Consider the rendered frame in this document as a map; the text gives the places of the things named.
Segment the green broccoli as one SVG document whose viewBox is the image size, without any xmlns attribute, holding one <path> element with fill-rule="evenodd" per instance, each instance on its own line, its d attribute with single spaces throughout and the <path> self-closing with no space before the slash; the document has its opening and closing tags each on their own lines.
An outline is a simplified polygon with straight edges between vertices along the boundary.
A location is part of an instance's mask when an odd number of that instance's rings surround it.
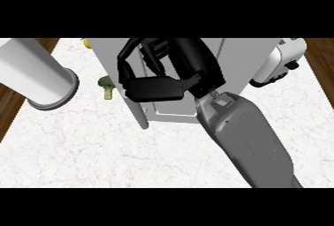
<svg viewBox="0 0 334 226">
<path fill-rule="evenodd" d="M 101 77 L 97 80 L 97 85 L 103 88 L 104 90 L 104 99 L 110 100 L 112 99 L 112 90 L 115 88 L 115 85 L 112 83 L 112 80 L 107 76 Z"/>
</svg>

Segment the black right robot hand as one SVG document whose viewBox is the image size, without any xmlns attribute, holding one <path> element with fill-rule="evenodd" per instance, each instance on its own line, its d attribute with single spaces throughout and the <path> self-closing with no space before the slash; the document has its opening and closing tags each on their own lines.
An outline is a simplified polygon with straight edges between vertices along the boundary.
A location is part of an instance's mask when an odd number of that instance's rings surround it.
<svg viewBox="0 0 334 226">
<path fill-rule="evenodd" d="M 137 77 L 128 56 L 140 46 L 152 76 Z M 129 38 L 116 56 L 118 83 L 134 102 L 180 101 L 183 93 L 202 98 L 226 84 L 214 54 L 200 38 Z"/>
</svg>

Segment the white cylinder with grey rim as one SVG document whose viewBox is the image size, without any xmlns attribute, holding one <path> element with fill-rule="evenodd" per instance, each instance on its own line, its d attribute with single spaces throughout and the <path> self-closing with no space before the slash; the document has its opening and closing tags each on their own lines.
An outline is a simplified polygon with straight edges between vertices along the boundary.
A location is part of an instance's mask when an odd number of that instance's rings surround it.
<svg viewBox="0 0 334 226">
<path fill-rule="evenodd" d="M 79 80 L 33 38 L 0 38 L 0 83 L 38 110 L 54 110 L 73 97 Z"/>
</svg>

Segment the grey cabinet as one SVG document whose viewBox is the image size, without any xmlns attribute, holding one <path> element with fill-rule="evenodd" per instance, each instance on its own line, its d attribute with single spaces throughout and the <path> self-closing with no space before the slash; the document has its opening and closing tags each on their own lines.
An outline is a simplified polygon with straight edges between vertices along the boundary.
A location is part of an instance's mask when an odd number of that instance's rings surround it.
<svg viewBox="0 0 334 226">
<path fill-rule="evenodd" d="M 217 57 L 226 84 L 220 93 L 239 94 L 248 85 L 267 56 L 273 52 L 279 38 L 203 38 L 202 41 Z M 196 124 L 194 98 L 184 92 L 183 99 L 171 102 L 138 103 L 141 112 L 135 114 L 140 126 L 149 121 Z"/>
</svg>

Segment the grey cabinet door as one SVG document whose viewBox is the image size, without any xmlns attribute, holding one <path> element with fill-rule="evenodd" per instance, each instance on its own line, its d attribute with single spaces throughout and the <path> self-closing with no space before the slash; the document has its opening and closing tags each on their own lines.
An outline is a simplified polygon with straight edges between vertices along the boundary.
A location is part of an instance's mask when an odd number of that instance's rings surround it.
<svg viewBox="0 0 334 226">
<path fill-rule="evenodd" d="M 146 119 L 146 115 L 140 107 L 140 104 L 137 102 L 132 102 L 125 97 L 125 89 L 122 88 L 122 85 L 118 83 L 116 55 L 126 43 L 126 40 L 128 40 L 126 38 L 88 38 L 87 39 L 88 44 L 92 48 L 92 52 L 98 59 L 98 62 L 116 86 L 116 91 L 119 92 L 119 95 L 128 106 L 128 110 L 131 112 L 132 117 L 135 118 L 138 126 L 141 129 L 147 129 L 149 121 Z"/>
</svg>

